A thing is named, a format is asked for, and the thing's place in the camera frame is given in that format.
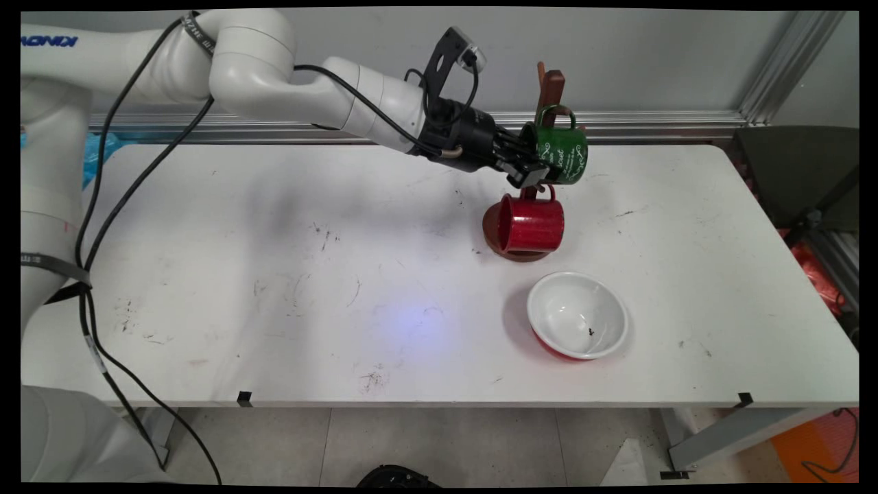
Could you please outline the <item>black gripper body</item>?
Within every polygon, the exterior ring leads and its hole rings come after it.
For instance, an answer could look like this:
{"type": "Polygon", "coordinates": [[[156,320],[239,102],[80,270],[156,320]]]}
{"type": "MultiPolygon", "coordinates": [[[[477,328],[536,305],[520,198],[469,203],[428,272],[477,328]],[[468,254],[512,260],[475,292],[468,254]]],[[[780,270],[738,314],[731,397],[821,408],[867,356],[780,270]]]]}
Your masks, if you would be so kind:
{"type": "Polygon", "coordinates": [[[430,154],[415,147],[413,156],[422,156],[434,163],[445,165],[462,172],[476,172],[483,167],[501,171],[499,162],[508,160],[511,155],[507,143],[501,136],[499,126],[491,115],[473,108],[463,110],[464,105],[451,99],[440,99],[430,103],[431,122],[421,128],[419,140],[439,150],[452,153],[452,156],[430,154]],[[459,110],[463,115],[455,123],[445,128],[433,125],[444,124],[456,116],[459,110]]]}

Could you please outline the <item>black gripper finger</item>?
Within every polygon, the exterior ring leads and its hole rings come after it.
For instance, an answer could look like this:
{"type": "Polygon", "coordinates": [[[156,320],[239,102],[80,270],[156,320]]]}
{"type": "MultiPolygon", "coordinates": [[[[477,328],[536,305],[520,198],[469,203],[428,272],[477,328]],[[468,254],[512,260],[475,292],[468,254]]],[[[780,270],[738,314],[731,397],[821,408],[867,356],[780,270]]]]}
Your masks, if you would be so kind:
{"type": "Polygon", "coordinates": [[[507,181],[517,189],[537,187],[548,172],[540,162],[507,162],[507,181]]]}
{"type": "Polygon", "coordinates": [[[539,163],[538,132],[536,129],[495,129],[495,162],[519,166],[521,163],[539,163]]]}

